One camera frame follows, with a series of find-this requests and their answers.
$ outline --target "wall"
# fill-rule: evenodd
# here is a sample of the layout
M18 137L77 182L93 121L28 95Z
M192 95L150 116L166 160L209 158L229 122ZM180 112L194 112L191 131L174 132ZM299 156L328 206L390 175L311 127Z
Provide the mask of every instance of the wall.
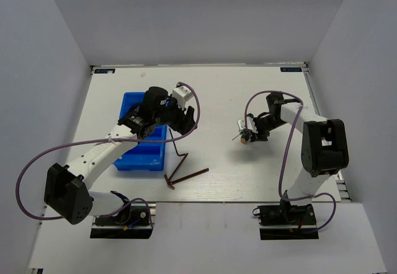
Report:
M342 0L55 0L89 64L308 61Z
M396 29L397 0L344 0L310 64L321 113L345 121L344 177L364 204L388 273L397 273Z
M0 264L2 273L25 273L38 222L17 206L17 176L38 152L72 137L89 66L54 0L0 0L0 67ZM35 214L59 156L33 165L22 181L22 201Z

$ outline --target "blue bin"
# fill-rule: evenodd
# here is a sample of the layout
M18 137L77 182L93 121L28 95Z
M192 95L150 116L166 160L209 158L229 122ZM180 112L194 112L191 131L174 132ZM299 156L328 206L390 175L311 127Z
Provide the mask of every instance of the blue bin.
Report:
M130 107L143 101L144 92L124 93L120 118L123 117ZM146 139L164 140L167 138L167 126L157 126L154 133ZM137 147L123 154L114 165L118 170L164 170L164 159L166 152L165 143L141 143Z

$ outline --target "blue plastic tray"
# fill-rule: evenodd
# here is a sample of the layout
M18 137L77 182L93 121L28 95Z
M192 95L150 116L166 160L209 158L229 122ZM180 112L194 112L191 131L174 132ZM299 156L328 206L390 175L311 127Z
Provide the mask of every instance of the blue plastic tray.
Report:
M130 107L143 100L144 92L127 92L124 94L120 118ZM157 126L154 133L146 139L162 140L167 138L167 126ZM163 170L166 152L165 143L141 143L126 152L114 165L118 170Z

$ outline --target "black label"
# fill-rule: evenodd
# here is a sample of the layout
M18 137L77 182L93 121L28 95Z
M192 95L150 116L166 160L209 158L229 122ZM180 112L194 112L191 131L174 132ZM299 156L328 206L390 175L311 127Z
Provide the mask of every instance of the black label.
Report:
M94 71L94 74L114 74L115 68L98 68Z
M282 73L301 73L301 68L280 68Z

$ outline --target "brown tool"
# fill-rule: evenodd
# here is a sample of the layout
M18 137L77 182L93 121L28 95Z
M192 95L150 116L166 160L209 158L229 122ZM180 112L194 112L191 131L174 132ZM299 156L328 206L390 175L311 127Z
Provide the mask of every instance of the brown tool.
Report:
M169 134L171 135L171 138L173 139L174 137L173 137L173 135L172 135L171 130L169 130ZM182 182L182 181L185 181L185 180L190 179L190 178L193 178L193 177L195 177L195 176L204 174L204 173L208 172L210 169L209 169L209 168L206 168L206 169L200 170L200 171L198 171L198 172L196 172L196 173L193 173L193 174L190 174L190 175L186 175L185 177L182 177L182 178L176 179L176 180L174 180L174 181L171 181L172 177L175 175L175 173L178 171L178 169L181 167L182 163L185 161L185 159L186 159L187 156L189 155L189 153L179 154L179 153L178 153L178 150L176 149L175 142L173 141L172 143L174 144L174 148L175 148L176 155L178 155L179 157L182 157L182 156L184 157L184 158L182 158L182 160L180 161L180 163L178 164L178 166L175 168L175 170L172 172L171 176L169 176L169 178L167 177L166 174L164 175L164 178L166 179L166 182L167 182L168 186L169 186L171 189L174 190L174 189L175 189L175 187L173 186L174 184L179 183L179 182Z

